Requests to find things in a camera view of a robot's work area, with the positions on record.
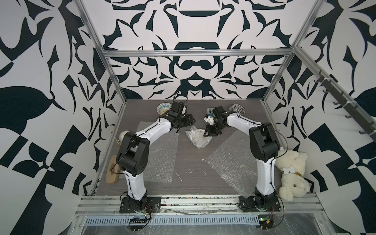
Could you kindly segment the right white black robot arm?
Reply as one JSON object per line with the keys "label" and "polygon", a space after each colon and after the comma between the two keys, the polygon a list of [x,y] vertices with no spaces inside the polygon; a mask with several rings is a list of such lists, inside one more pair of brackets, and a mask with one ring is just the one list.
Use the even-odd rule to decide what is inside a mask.
{"label": "right white black robot arm", "polygon": [[281,148],[273,125],[248,119],[237,112],[227,112],[222,106],[214,108],[204,121],[207,123],[204,137],[221,135],[226,127],[236,128],[249,136],[250,150],[257,160],[256,193],[264,197],[272,195],[275,192],[273,160]]}

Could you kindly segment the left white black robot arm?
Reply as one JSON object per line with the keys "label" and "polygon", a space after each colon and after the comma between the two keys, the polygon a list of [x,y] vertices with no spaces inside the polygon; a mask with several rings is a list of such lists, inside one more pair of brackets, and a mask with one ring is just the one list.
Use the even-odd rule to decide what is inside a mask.
{"label": "left white black robot arm", "polygon": [[171,130],[178,131],[194,124],[195,119],[191,114],[176,117],[166,114],[139,132],[128,131],[124,134],[116,164],[120,167],[118,174],[123,175],[127,181],[128,198],[135,202],[142,202],[147,197],[144,170],[148,164],[150,146]]}

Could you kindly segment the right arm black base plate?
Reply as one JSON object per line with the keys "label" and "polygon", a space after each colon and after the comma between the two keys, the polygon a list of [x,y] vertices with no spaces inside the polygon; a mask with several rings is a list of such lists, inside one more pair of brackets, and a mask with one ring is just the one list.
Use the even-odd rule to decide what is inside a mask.
{"label": "right arm black base plate", "polygon": [[279,212],[281,205],[276,194],[255,195],[247,198],[239,196],[238,208],[243,212]]}

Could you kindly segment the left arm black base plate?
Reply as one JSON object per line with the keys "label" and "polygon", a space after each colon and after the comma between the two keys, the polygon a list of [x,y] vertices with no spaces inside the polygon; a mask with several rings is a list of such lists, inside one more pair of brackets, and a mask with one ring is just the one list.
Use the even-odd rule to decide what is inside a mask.
{"label": "left arm black base plate", "polygon": [[129,195],[122,198],[119,213],[142,212],[153,213],[161,208],[161,197],[144,196],[140,201]]}

